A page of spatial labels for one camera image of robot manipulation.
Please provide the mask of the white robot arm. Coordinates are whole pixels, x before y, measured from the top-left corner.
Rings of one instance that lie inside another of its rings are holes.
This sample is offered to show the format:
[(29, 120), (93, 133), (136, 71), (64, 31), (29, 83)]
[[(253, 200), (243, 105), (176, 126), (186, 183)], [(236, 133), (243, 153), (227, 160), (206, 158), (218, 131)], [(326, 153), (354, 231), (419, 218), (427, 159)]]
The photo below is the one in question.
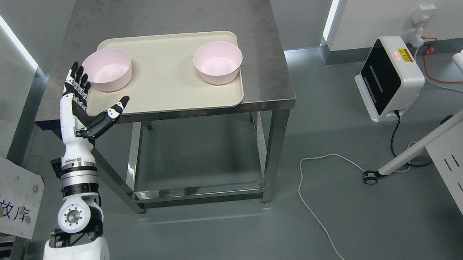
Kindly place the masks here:
[(43, 260), (110, 260), (103, 237), (98, 169), (93, 144), (85, 138), (64, 138), (65, 154), (52, 161), (62, 185), (58, 227), (45, 244)]

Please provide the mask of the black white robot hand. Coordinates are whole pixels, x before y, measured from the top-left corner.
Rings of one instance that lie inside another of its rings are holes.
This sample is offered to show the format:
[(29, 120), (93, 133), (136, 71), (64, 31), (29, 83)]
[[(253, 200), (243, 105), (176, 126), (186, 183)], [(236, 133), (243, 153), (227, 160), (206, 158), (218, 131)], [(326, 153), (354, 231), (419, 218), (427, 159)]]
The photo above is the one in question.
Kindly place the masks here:
[(88, 75), (83, 66), (75, 61), (65, 78), (60, 100), (63, 140), (85, 138), (94, 142), (118, 121), (130, 100), (129, 96), (123, 96), (110, 108), (90, 116), (87, 112), (90, 88)]

